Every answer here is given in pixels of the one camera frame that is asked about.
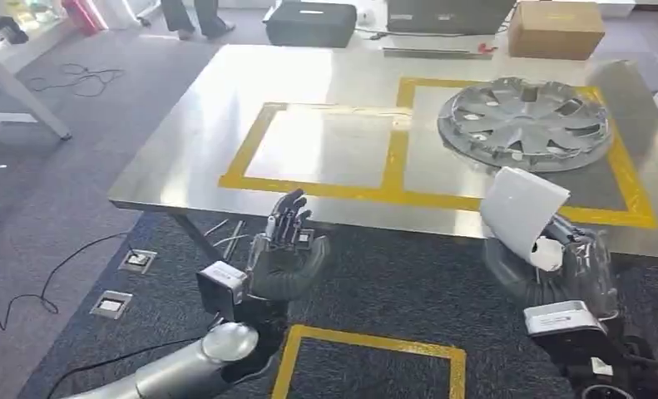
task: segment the cardboard box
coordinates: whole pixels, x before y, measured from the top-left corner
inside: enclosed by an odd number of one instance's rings
[[[605,34],[594,2],[520,2],[509,28],[510,56],[586,60]]]

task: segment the black cable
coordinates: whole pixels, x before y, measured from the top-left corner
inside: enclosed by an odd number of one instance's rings
[[[126,241],[126,244],[128,244],[128,249],[131,251],[131,255],[137,257],[138,254],[135,252],[135,250],[132,248],[132,245],[130,245],[130,241]]]
[[[42,291],[39,294],[35,293],[24,293],[21,295],[17,295],[16,297],[13,297],[10,302],[7,304],[7,310],[5,312],[5,318],[1,321],[0,319],[0,329],[1,331],[5,331],[7,329],[7,321],[10,319],[10,312],[12,311],[12,305],[15,303],[20,298],[38,298],[40,300],[40,304],[42,307],[47,310],[51,314],[59,314],[59,307],[54,304],[54,302],[50,301],[45,297],[45,294],[47,293],[47,288],[49,288],[49,283],[52,282],[52,278],[54,277],[54,274],[62,268],[67,262],[72,260],[75,256],[83,252],[84,250],[90,248],[93,245],[96,245],[100,242],[106,241],[108,239],[114,239],[115,237],[122,237],[124,235],[127,235],[127,233],[117,233],[113,235],[108,235],[106,237],[103,237],[101,239],[97,239],[94,241],[91,241],[90,243],[80,247],[77,249],[76,252],[73,254],[69,255],[66,259],[61,261],[51,272],[49,272],[49,275],[47,276],[47,280],[45,281],[44,285],[42,285]]]
[[[62,87],[71,87],[72,93],[75,96],[79,97],[98,97],[108,88],[108,84],[115,81],[117,78],[126,74],[125,70],[122,69],[101,69],[98,71],[88,69],[86,66],[81,64],[76,64],[74,62],[68,62],[66,64],[61,64],[59,66],[59,72],[64,75],[78,76],[73,81],[63,84],[51,85],[47,82],[47,79],[44,77],[33,77],[27,81],[27,88],[31,91],[45,91],[49,89],[62,88]],[[101,85],[100,90],[96,91],[93,94],[86,94],[80,91],[77,91],[77,87],[80,86],[85,81],[98,81]]]
[[[47,394],[47,399],[52,399],[52,395],[54,395],[54,392],[57,390],[59,385],[62,384],[62,382],[64,382],[64,380],[67,379],[67,377],[71,376],[72,374],[76,374],[78,372],[85,372],[85,371],[88,371],[88,370],[92,370],[94,368],[99,368],[99,367],[102,367],[102,366],[106,366],[106,365],[111,364],[111,363],[115,363],[115,362],[119,362],[121,360],[125,360],[128,357],[133,357],[133,356],[137,356],[137,355],[140,355],[142,353],[145,353],[145,352],[154,351],[155,349],[159,349],[161,347],[169,347],[171,345],[176,345],[178,343],[186,343],[186,342],[196,341],[196,340],[202,339],[204,336],[205,336],[205,334],[201,335],[199,337],[180,339],[178,341],[161,343],[161,344],[158,344],[158,345],[155,345],[155,346],[152,346],[152,347],[144,347],[144,348],[139,349],[137,351],[130,352],[130,353],[127,353],[125,355],[120,355],[119,357],[114,357],[112,359],[105,360],[103,362],[98,362],[98,363],[93,363],[93,364],[89,364],[89,365],[86,365],[86,366],[73,368],[72,370],[69,370],[68,372],[64,373],[61,377],[59,377],[57,382],[54,383],[54,386],[52,386],[52,389]]]

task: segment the silver hubcap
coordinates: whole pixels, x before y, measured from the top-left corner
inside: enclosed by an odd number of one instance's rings
[[[529,171],[580,168],[612,144],[606,110],[556,81],[516,77],[467,87],[438,118],[444,144],[489,165]]]

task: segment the black case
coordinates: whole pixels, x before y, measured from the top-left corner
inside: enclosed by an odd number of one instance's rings
[[[265,30],[276,46],[346,47],[358,13],[350,4],[283,2]]]

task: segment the stainless steel table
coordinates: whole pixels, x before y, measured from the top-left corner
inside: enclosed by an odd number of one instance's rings
[[[609,232],[613,251],[658,256],[658,110],[636,69],[509,58],[418,60],[380,52],[224,47],[111,188],[120,208],[266,214],[301,186],[318,221],[482,237],[478,199],[493,169],[447,150],[439,107],[469,81],[556,80],[604,100],[609,155],[544,177],[562,211]]]

